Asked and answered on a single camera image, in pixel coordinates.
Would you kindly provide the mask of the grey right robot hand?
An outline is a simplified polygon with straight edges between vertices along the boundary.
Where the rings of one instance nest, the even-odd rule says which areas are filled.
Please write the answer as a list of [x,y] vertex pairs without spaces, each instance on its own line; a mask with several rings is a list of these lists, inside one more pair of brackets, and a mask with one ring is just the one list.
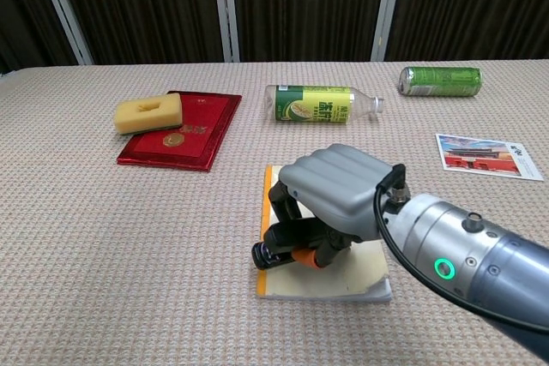
[[256,266],[301,261],[324,268],[352,243],[378,238],[377,185],[392,165],[343,144],[332,144],[284,165],[268,201],[276,223],[255,246]]

